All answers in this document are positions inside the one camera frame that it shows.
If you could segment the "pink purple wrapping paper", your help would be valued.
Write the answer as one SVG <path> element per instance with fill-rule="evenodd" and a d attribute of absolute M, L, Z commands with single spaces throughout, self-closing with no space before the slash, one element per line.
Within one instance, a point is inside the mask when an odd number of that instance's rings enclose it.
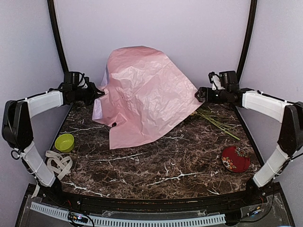
<path fill-rule="evenodd" d="M 111 52 L 92 119 L 110 127 L 109 148 L 154 142 L 200 103 L 194 84 L 163 52 L 145 46 Z"/>

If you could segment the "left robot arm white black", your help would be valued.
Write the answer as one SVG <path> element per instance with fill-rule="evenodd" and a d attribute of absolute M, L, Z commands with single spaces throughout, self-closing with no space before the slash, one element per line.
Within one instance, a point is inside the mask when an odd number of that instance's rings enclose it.
<path fill-rule="evenodd" d="M 13 149 L 13 159 L 21 159 L 23 165 L 33 175 L 38 183 L 51 188 L 58 183 L 55 174 L 47 167 L 34 143 L 31 120 L 34 116 L 82 101 L 92 105 L 95 99 L 104 95 L 96 85 L 83 73 L 68 71 L 58 88 L 26 97 L 20 100 L 10 100 L 5 104 L 2 137 Z"/>

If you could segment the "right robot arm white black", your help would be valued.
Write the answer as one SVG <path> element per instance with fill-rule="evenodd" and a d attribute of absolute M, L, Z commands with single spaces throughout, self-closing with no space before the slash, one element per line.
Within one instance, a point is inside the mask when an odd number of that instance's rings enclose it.
<path fill-rule="evenodd" d="M 271 132 L 269 145 L 262 148 L 273 148 L 267 152 L 267 160 L 261 169 L 253 176 L 248 184 L 248 190 L 242 194 L 242 202 L 252 205 L 260 197 L 258 190 L 265 187 L 275 177 L 282 174 L 284 169 L 294 160 L 303 156 L 303 104 L 268 95 L 260 90 L 241 88 L 235 71 L 223 71 L 208 74 L 210 87 L 200 87 L 195 93 L 196 99 L 201 102 L 215 104 L 231 104 L 244 112 L 253 111 L 249 126 L 261 117 L 261 121 L 269 120 L 264 126 L 260 123 L 253 129 L 253 135 L 258 141 L 265 142 L 257 135 Z"/>

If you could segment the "lime green bowl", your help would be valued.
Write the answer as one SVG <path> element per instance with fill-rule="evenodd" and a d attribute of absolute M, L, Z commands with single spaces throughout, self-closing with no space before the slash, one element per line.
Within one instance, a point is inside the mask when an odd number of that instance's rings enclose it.
<path fill-rule="evenodd" d="M 74 137 L 69 133 L 60 135 L 55 141 L 55 148 L 62 153 L 69 153 L 74 149 Z"/>

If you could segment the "red floral dish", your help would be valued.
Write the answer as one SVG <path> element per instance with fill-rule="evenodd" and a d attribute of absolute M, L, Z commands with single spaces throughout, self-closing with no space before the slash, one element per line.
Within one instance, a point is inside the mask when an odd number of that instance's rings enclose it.
<path fill-rule="evenodd" d="M 234 173 L 244 173 L 250 166 L 250 157 L 243 149 L 230 146 L 223 149 L 221 160 L 224 167 Z"/>

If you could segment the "right black frame post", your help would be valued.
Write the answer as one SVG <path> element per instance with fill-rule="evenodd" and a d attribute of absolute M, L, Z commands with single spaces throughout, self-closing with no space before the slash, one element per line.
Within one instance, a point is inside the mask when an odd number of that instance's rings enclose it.
<path fill-rule="evenodd" d="M 253 32 L 253 27 L 254 27 L 254 22 L 255 22 L 255 17 L 256 17 L 256 12 L 257 12 L 257 5 L 258 1 L 257 0 L 251 0 L 250 1 L 250 10 L 249 10 L 249 15 L 248 15 L 248 21 L 247 21 L 247 27 L 246 27 L 246 32 L 245 32 L 245 37 L 243 41 L 243 46 L 242 46 L 242 51 L 239 59 L 239 64 L 237 67 L 237 78 L 238 81 L 240 81 L 245 62 L 248 56 L 248 51 L 250 47 L 250 41 L 252 37 L 252 32 Z"/>

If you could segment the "black front table rail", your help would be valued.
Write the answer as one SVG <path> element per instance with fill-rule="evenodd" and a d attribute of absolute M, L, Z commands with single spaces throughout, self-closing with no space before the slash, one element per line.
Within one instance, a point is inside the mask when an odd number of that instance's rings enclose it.
<path fill-rule="evenodd" d="M 173 211 L 234 211 L 247 206 L 244 202 L 244 192 L 226 195 L 197 197 L 172 200 L 133 200 L 114 199 L 97 196 L 80 195 L 62 192 L 53 196 L 54 201 L 60 205 L 66 204 L 68 208 L 78 211 L 96 212 L 122 211 L 122 212 L 173 212 Z"/>

